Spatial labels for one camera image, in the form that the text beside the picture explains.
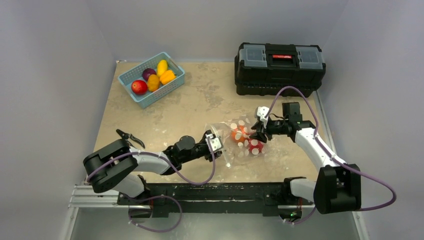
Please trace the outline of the polka dot zip top bag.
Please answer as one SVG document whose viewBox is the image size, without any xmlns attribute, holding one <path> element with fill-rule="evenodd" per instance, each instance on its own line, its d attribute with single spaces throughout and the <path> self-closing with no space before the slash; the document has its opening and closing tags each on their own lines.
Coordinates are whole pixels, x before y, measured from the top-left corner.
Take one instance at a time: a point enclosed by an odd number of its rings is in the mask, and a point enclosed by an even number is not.
<svg viewBox="0 0 424 240">
<path fill-rule="evenodd" d="M 266 144 L 251 138 L 254 133 L 251 127 L 255 123 L 254 117 L 243 114 L 227 121 L 205 125 L 204 129 L 210 130 L 223 143 L 221 157 L 225 160 L 227 168 L 244 165 L 265 155 Z"/>
</svg>

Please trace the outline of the orange fake fruit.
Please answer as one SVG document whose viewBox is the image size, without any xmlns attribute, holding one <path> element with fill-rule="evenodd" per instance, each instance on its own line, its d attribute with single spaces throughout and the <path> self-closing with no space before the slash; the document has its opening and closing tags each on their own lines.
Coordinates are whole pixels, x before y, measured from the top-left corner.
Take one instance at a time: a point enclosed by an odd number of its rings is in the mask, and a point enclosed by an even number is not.
<svg viewBox="0 0 424 240">
<path fill-rule="evenodd" d="M 159 81 L 162 85 L 166 85 L 173 81 L 176 78 L 176 74 L 172 70 L 166 70 L 164 73 L 162 73 L 159 77 Z"/>
</svg>

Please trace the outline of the orange yellow fake mango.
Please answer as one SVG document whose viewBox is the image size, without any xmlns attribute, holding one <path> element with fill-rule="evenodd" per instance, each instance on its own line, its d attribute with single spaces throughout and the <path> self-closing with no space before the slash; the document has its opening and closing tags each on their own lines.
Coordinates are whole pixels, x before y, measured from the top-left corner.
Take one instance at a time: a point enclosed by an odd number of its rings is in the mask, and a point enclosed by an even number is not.
<svg viewBox="0 0 424 240">
<path fill-rule="evenodd" d="M 157 91 L 161 86 L 160 78 L 157 75 L 151 75 L 147 80 L 147 88 L 150 92 Z"/>
</svg>

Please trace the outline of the red fake apple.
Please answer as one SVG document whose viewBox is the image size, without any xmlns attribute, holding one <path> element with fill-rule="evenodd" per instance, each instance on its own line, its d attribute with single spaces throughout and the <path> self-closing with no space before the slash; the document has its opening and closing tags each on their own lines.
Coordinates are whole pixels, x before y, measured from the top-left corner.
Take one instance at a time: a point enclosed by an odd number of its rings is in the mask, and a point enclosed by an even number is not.
<svg viewBox="0 0 424 240">
<path fill-rule="evenodd" d="M 147 83 L 141 79 L 133 81 L 130 88 L 136 96 L 142 96 L 148 92 Z"/>
</svg>

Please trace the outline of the purple fake cabbage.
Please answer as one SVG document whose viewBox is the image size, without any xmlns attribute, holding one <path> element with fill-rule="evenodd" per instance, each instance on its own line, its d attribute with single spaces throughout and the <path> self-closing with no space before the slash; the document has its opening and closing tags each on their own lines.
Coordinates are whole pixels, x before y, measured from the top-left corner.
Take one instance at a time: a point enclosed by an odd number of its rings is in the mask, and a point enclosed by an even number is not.
<svg viewBox="0 0 424 240">
<path fill-rule="evenodd" d="M 146 68 L 142 72 L 142 78 L 147 81 L 151 75 L 156 75 L 156 71 L 153 68 Z"/>
</svg>

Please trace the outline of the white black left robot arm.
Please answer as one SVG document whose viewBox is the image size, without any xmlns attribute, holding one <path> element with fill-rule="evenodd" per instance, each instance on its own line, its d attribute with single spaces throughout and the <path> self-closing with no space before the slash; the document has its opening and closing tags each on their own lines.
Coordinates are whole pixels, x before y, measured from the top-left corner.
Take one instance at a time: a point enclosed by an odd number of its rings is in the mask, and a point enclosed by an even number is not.
<svg viewBox="0 0 424 240">
<path fill-rule="evenodd" d="M 221 138 L 211 130 L 207 130 L 199 142 L 185 135 L 160 152 L 138 149 L 118 139 L 86 156 L 83 166 L 86 180 L 95 193 L 115 190 L 142 205 L 149 199 L 149 189 L 140 172 L 180 176 L 184 163 L 200 158 L 211 162 L 215 168 L 216 160 L 223 151 Z"/>
</svg>

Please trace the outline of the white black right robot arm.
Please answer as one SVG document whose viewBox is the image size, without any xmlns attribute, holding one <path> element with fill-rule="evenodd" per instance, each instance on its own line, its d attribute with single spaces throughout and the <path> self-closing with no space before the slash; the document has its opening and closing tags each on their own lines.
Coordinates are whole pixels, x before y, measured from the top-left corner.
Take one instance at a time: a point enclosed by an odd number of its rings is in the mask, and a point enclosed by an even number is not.
<svg viewBox="0 0 424 240">
<path fill-rule="evenodd" d="M 357 211 L 362 205 L 360 169 L 356 164 L 346 164 L 344 160 L 335 163 L 331 158 L 335 153 L 316 132 L 316 126 L 303 120 L 300 104 L 282 104 L 282 118 L 273 120 L 270 108 L 259 106 L 254 116 L 250 138 L 262 143 L 270 141 L 274 135 L 286 135 L 309 157 L 318 170 L 316 181 L 304 177 L 291 177 L 283 181 L 280 196 L 288 204 L 303 198 L 315 204 L 321 214 Z"/>
</svg>

